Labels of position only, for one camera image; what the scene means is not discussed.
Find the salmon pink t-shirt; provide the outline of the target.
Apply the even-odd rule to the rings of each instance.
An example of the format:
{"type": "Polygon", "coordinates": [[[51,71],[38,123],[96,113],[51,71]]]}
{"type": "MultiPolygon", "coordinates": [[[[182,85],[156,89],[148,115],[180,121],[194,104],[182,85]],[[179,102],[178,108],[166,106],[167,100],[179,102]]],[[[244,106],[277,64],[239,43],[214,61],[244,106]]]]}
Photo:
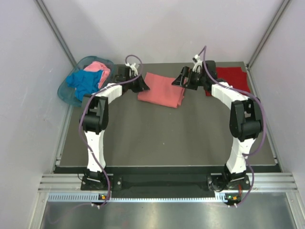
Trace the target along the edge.
{"type": "Polygon", "coordinates": [[[184,88],[172,85],[174,78],[147,73],[144,82],[148,91],[138,93],[138,100],[171,108],[178,108],[184,98],[184,88]]]}

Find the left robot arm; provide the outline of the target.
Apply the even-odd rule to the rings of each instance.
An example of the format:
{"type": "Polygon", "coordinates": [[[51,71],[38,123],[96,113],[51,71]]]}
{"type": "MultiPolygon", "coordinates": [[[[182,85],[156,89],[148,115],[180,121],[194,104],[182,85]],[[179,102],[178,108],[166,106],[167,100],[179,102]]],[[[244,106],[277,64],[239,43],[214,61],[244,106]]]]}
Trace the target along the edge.
{"type": "Polygon", "coordinates": [[[105,171],[103,137],[109,122],[109,105],[128,90],[148,91],[136,63],[118,68],[118,74],[100,91],[85,95],[81,108],[79,133],[88,150],[88,164],[82,178],[82,190],[107,190],[110,179],[105,171]]]}

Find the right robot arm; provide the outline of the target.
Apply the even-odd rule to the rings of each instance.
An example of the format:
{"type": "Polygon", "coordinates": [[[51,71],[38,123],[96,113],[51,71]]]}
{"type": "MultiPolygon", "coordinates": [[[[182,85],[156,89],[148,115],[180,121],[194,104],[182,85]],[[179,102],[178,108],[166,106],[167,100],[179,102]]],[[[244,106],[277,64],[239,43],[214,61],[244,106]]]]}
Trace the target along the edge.
{"type": "Polygon", "coordinates": [[[173,86],[197,90],[203,87],[230,110],[229,129],[233,144],[228,161],[220,177],[210,178],[209,188],[221,192],[238,187],[246,179],[246,164],[253,143],[262,132],[263,115],[256,97],[239,92],[225,80],[218,78],[215,61],[202,61],[197,55],[194,66],[183,67],[173,86]]]}

